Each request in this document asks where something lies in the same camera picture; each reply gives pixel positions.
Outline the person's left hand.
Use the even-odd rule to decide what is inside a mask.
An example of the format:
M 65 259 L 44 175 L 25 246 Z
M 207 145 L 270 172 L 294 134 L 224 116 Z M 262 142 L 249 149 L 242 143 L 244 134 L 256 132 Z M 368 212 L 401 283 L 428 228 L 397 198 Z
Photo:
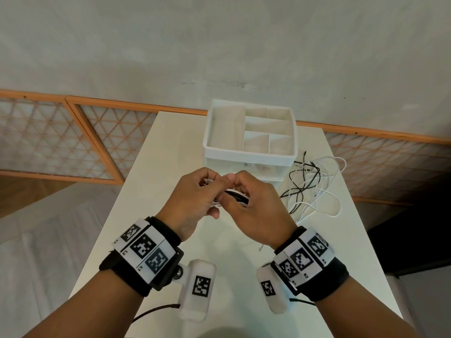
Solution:
M 195 170 L 180 178 L 166 204 L 155 217 L 184 242 L 205 217 L 205 203 L 215 199 L 230 186 L 228 176 L 220 176 L 208 168 Z

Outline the person's right hand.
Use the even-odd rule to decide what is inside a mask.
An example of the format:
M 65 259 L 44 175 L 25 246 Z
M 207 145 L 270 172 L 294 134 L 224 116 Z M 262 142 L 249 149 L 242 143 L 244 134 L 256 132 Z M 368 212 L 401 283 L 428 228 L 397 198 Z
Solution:
M 277 250 L 292 236 L 297 225 L 273 185 L 258 180 L 247 171 L 226 176 L 232 182 L 229 188 L 249 197 L 244 210 L 228 214 L 247 237 Z

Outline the person's right forearm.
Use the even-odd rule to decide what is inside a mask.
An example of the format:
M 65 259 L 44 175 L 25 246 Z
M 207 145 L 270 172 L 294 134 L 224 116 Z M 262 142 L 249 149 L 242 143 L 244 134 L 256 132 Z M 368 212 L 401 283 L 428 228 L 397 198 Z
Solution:
M 422 338 L 350 276 L 315 305 L 334 338 Z

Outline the person's left forearm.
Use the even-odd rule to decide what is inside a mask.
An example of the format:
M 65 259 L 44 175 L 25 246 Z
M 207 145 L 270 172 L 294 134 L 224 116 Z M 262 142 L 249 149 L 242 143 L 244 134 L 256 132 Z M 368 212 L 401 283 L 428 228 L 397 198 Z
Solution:
M 99 271 L 23 338 L 125 338 L 143 301 L 112 270 Z

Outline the white compartment organizer box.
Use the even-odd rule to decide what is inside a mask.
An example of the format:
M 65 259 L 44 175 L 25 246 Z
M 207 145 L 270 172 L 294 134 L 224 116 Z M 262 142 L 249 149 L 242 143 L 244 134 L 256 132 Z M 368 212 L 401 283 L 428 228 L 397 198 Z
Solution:
M 202 142 L 204 166 L 220 175 L 245 170 L 278 187 L 298 156 L 290 108 L 213 100 Z

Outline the black wristband with marker tags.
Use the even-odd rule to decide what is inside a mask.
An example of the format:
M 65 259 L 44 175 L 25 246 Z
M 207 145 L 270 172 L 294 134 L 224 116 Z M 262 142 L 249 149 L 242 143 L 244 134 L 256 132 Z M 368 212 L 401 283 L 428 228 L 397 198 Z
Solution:
M 184 255 L 180 244 L 180 237 L 161 220 L 138 219 L 112 243 L 99 271 L 112 270 L 147 297 L 152 289 L 160 291 L 171 283 Z
M 350 276 L 330 244 L 313 228 L 297 227 L 270 266 L 294 294 L 312 302 L 332 295 Z

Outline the orange wooden lattice panel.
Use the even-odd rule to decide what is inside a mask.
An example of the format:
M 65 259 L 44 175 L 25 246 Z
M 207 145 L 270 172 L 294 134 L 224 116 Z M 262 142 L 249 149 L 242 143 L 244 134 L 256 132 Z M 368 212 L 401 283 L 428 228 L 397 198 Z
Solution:
M 323 130 L 355 202 L 410 206 L 451 187 L 451 137 L 297 121 Z
M 66 96 L 65 103 L 100 153 L 117 185 L 122 185 L 127 178 L 158 113 L 207 113 L 197 109 L 78 96 Z
M 0 89 L 0 175 L 123 185 L 79 107 L 63 95 Z

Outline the dark cabinet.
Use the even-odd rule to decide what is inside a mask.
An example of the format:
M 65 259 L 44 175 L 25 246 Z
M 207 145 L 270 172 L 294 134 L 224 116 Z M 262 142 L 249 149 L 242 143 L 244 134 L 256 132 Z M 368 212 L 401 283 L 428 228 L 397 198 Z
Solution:
M 451 187 L 430 193 L 371 228 L 368 236 L 385 274 L 451 266 Z

